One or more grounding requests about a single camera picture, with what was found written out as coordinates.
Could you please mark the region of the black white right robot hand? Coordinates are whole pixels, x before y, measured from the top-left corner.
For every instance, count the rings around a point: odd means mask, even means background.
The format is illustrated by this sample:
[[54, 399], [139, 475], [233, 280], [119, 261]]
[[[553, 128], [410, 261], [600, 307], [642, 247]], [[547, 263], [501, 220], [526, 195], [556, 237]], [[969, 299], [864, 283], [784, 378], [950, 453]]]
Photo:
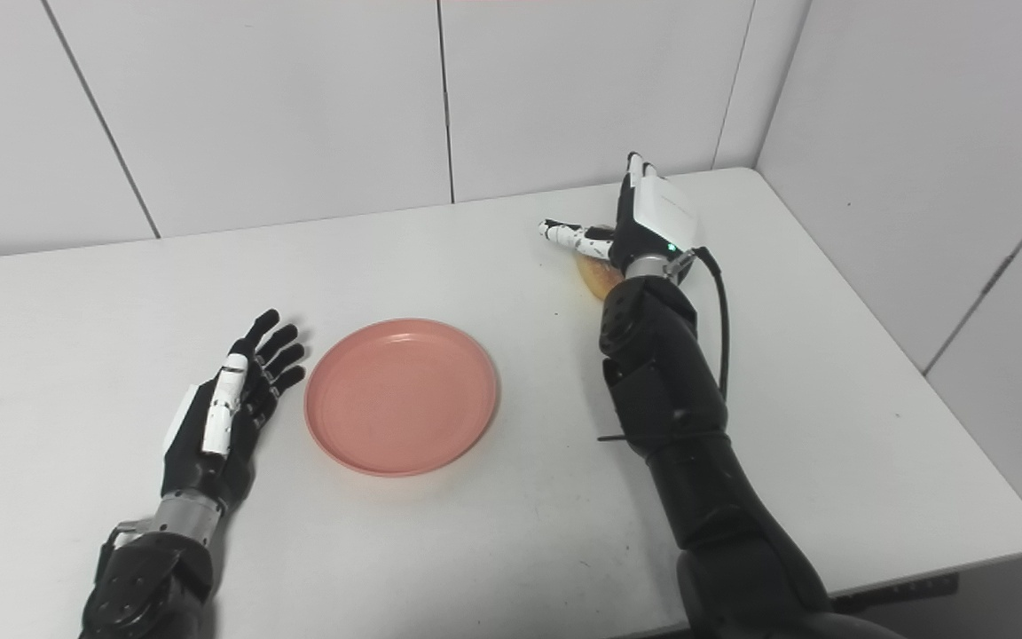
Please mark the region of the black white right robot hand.
[[625, 278], [676, 278], [696, 247], [699, 216], [685, 194], [633, 151], [619, 187], [613, 229], [544, 219], [537, 227], [547, 241], [586, 257], [607, 260]]

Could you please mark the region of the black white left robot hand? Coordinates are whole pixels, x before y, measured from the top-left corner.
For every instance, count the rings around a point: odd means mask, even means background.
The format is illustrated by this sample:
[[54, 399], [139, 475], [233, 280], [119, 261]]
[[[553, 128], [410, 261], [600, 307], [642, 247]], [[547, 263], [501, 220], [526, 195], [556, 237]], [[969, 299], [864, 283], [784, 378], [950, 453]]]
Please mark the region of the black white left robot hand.
[[230, 512], [248, 496], [253, 454], [288, 389], [305, 377], [299, 328], [276, 309], [256, 317], [218, 371], [188, 387], [165, 446], [160, 493], [198, 491]]

